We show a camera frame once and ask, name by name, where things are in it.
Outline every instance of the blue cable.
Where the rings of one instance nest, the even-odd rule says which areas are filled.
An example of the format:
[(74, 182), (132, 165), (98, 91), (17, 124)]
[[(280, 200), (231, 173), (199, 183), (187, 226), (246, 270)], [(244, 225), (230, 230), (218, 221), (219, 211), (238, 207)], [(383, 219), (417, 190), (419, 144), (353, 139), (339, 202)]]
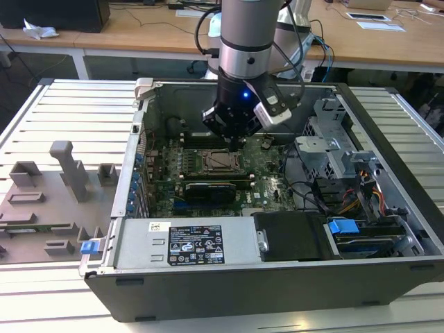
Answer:
[(327, 79), (327, 75), (330, 72), (330, 68), (332, 66), (332, 53), (330, 51), (330, 48), (325, 45), (324, 41), (319, 36), (314, 36), (314, 37), (319, 43), (321, 43), (321, 46), (328, 54), (327, 71), (325, 72), (324, 78), (322, 79), (322, 82), (325, 82), (325, 80)]

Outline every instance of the green circuit board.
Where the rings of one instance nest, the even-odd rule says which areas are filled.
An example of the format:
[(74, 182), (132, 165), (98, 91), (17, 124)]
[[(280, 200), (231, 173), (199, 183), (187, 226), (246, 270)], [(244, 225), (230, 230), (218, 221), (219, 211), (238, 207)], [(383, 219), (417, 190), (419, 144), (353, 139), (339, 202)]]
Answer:
[[(146, 168), (148, 192), (152, 192), (151, 217), (243, 216), (262, 210), (295, 210), (281, 172), (283, 147), (268, 146), (264, 137), (248, 138), (236, 153), (187, 149), (175, 140), (156, 141), (152, 151), (157, 157), (148, 159), (151, 164)], [(235, 200), (225, 205), (189, 205), (186, 186), (203, 182), (236, 185)]]

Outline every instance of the warning label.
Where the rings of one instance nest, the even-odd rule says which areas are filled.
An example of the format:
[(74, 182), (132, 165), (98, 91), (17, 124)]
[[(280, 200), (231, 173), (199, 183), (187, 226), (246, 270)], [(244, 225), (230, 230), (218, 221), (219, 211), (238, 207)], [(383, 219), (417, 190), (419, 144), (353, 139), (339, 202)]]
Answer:
[(222, 241), (220, 225), (171, 227), (168, 263), (172, 266), (224, 264)]

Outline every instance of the computer case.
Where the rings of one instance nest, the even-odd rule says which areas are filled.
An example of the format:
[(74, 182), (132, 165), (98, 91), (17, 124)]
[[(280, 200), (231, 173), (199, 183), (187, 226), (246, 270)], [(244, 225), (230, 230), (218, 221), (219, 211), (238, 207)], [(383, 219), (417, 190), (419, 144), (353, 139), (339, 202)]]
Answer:
[(100, 33), (110, 17), (108, 0), (0, 0), (0, 23), (4, 28), (36, 26)]

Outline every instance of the desk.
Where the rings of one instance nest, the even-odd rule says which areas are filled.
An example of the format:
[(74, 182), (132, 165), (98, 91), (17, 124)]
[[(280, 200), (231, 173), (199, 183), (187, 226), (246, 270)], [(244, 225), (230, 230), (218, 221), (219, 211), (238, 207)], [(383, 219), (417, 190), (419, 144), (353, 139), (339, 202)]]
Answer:
[[(324, 26), (325, 40), (336, 54), (335, 67), (381, 69), (390, 71), (419, 71), (444, 73), (444, 44), (438, 42), (444, 33), (444, 17), (420, 13), (418, 19), (398, 17), (406, 32), (370, 31), (358, 26), (356, 20), (345, 19), (332, 9), (326, 10), (323, 0), (313, 0), (310, 19), (319, 19)], [(419, 3), (396, 1), (395, 6), (420, 9)], [(122, 9), (111, 5), (111, 16), (102, 33), (89, 34), (60, 31), (60, 37), (33, 40), (21, 30), (0, 28), (0, 33), (18, 52), (58, 53), (73, 57), (78, 76), (88, 79), (89, 74), (83, 57), (114, 56), (129, 58), (161, 58), (180, 60), (205, 60), (195, 45), (193, 35), (178, 28), (159, 22), (167, 22), (188, 32), (194, 32), (198, 19), (176, 17), (174, 10), (167, 7), (158, 9)], [(340, 3), (333, 3), (341, 13), (380, 11), (349, 9)], [(385, 15), (396, 15), (395, 7)], [(140, 26), (142, 23), (155, 23)], [(203, 25), (207, 31), (209, 20)], [(315, 33), (320, 34), (317, 23)], [(206, 45), (206, 36), (201, 36)], [(0, 41), (0, 51), (8, 51)], [(307, 55), (306, 68), (318, 66), (323, 57), (322, 49), (314, 46)]]
[[(396, 15), (398, 7), (425, 11), (419, 3), (394, 1), (392, 4), (385, 12), (346, 8), (341, 3), (333, 3), (326, 10), (327, 4), (323, 0), (313, 0), (309, 17), (323, 23), (325, 41), (336, 54), (335, 67), (444, 73), (444, 44), (440, 42), (444, 34), (444, 17), (420, 13), (419, 18), (431, 24), (396, 17), (399, 21), (388, 23), (403, 24), (406, 32), (372, 31), (362, 29), (357, 20), (345, 19), (332, 9), (344, 16), (346, 12), (358, 12), (383, 14), (390, 19)], [(314, 32), (320, 35), (318, 23), (312, 25)], [(307, 59), (322, 57), (321, 47), (315, 46)]]
[[(207, 60), (194, 45), (194, 30), (198, 18), (176, 17), (166, 6), (158, 9), (127, 10), (111, 5), (110, 19), (101, 33), (58, 31), (60, 37), (34, 40), (19, 29), (0, 28), (0, 33), (17, 52), (66, 54), (73, 58), (80, 79), (89, 79), (85, 56), (128, 58), (160, 58), (176, 60)], [(201, 33), (208, 31), (209, 20)], [(207, 36), (201, 43), (207, 45)], [(10, 49), (0, 40), (0, 51)]]

